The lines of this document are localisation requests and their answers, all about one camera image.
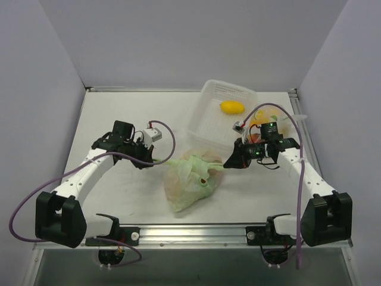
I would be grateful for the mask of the green avocado print plastic bag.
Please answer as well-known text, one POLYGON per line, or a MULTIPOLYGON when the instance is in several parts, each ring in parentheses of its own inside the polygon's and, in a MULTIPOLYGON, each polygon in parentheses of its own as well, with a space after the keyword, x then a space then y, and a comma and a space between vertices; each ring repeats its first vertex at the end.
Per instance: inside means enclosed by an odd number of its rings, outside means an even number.
POLYGON ((193 148, 164 163, 164 192, 171 210, 181 212, 217 189, 223 177, 222 158, 208 149, 193 148))

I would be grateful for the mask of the white plastic basket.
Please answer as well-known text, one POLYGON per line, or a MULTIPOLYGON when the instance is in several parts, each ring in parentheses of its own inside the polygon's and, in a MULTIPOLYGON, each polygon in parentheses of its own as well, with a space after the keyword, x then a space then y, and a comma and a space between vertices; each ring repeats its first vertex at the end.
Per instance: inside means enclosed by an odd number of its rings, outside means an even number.
POLYGON ((187 124, 188 135, 196 141, 221 150, 231 150, 239 134, 233 130, 257 106, 257 93, 243 86, 208 80, 203 86, 187 124), (226 114, 220 108, 225 101, 241 103, 241 114, 226 114))

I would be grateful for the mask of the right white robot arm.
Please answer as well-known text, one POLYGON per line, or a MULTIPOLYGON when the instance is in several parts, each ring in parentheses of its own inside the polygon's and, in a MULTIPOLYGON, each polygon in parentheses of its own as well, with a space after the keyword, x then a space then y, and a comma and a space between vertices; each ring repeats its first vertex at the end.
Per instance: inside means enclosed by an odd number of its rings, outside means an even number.
POLYGON ((269 216, 266 227, 257 235, 271 244, 282 239, 300 239, 306 245, 335 243, 352 234, 352 198, 329 185, 303 156, 303 147, 294 138, 278 132, 277 123, 260 126, 261 141, 249 143, 238 138, 226 169, 246 169, 253 160, 272 159, 298 187, 296 215, 269 216))

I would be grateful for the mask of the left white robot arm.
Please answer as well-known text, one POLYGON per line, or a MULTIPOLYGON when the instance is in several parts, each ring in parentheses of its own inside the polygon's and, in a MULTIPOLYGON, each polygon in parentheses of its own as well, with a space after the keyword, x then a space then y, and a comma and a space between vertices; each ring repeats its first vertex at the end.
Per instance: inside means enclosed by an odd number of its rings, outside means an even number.
POLYGON ((131 123, 116 120, 112 131, 97 139, 91 146, 81 168, 73 171, 51 192, 41 192, 36 199, 35 235, 70 248, 84 239, 99 237, 113 245, 121 238, 119 219, 96 213, 85 215, 82 206, 86 197, 102 176, 118 161, 130 160, 143 169, 153 164, 153 143, 161 139, 161 132, 148 125, 135 138, 131 123))

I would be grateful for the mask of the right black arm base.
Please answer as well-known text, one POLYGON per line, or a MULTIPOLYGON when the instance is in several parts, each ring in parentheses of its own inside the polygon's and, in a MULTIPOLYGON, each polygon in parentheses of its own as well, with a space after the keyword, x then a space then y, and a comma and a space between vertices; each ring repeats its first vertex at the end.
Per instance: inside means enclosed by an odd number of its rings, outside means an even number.
POLYGON ((251 246, 290 246, 296 244, 296 240, 289 235, 279 235, 268 230, 264 225, 247 226, 245 232, 246 243, 251 246))

